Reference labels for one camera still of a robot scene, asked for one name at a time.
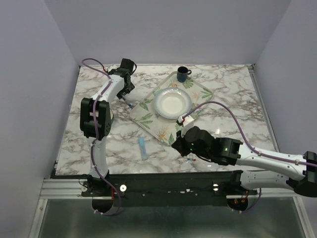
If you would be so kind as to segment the transparent blue pen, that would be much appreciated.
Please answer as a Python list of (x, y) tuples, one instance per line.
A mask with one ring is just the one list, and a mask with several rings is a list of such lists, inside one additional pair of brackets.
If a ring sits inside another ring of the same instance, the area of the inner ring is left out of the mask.
[(129, 106), (129, 108), (133, 108), (134, 106), (130, 103), (130, 102), (128, 102), (124, 97), (122, 98), (123, 100), (124, 100), (124, 102)]

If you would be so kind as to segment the light blue highlighter body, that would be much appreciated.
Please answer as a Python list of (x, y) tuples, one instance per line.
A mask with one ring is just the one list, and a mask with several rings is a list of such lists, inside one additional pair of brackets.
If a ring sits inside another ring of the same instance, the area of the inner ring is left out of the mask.
[(139, 141), (142, 160), (147, 160), (147, 152), (145, 148), (144, 139), (142, 137), (139, 137), (138, 141)]

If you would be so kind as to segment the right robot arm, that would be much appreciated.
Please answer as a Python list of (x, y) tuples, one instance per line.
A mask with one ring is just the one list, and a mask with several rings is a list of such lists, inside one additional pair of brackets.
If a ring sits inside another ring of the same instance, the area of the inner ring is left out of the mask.
[(247, 143), (228, 137), (214, 138), (197, 126), (185, 134), (176, 133), (171, 147), (181, 156), (192, 153), (219, 165), (238, 165), (259, 168), (259, 172), (241, 173), (228, 181), (233, 194), (243, 190), (271, 187), (284, 188), (305, 197), (317, 195), (317, 155), (307, 151), (303, 155), (278, 153), (257, 149)]

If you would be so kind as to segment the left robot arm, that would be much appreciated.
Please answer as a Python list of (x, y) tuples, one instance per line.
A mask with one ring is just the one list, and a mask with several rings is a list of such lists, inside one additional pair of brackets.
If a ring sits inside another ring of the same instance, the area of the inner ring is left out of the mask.
[(104, 196), (110, 187), (115, 189), (106, 180), (109, 172), (106, 163), (106, 138), (112, 126), (109, 105), (115, 97), (121, 99), (135, 88), (131, 75), (136, 71), (137, 65), (130, 59), (122, 59), (118, 68), (108, 71), (99, 60), (93, 58), (83, 59), (82, 65), (107, 78), (107, 82), (97, 93), (91, 98), (83, 98), (80, 105), (80, 130), (90, 146), (90, 176), (97, 178), (93, 183), (93, 191)]

